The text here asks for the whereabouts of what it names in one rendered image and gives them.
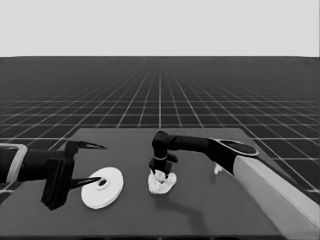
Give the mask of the large thick white disc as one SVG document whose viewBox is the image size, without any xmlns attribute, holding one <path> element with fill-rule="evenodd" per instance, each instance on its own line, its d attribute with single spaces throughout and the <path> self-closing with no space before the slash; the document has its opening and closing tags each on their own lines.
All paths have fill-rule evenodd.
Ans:
<svg viewBox="0 0 320 240">
<path fill-rule="evenodd" d="M 83 203 L 91 209 L 101 209 L 112 204 L 124 187 L 124 177 L 116 167 L 104 167 L 94 172 L 91 178 L 99 180 L 81 189 Z"/>
</svg>

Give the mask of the white round carrier with pins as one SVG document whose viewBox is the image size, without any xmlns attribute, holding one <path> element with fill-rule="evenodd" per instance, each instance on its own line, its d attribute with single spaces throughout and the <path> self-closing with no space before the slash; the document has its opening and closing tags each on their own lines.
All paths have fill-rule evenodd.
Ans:
<svg viewBox="0 0 320 240">
<path fill-rule="evenodd" d="M 164 182 L 157 181 L 156 178 L 155 178 L 155 175 L 152 172 L 150 172 L 150 174 L 148 176 L 148 188 L 149 188 L 150 185 L 158 185 L 160 187 L 160 190 L 159 190 L 158 194 L 166 194 L 166 193 L 168 193 L 175 184 L 169 184 L 167 182 L 167 178 L 166 178 L 166 180 Z"/>
</svg>

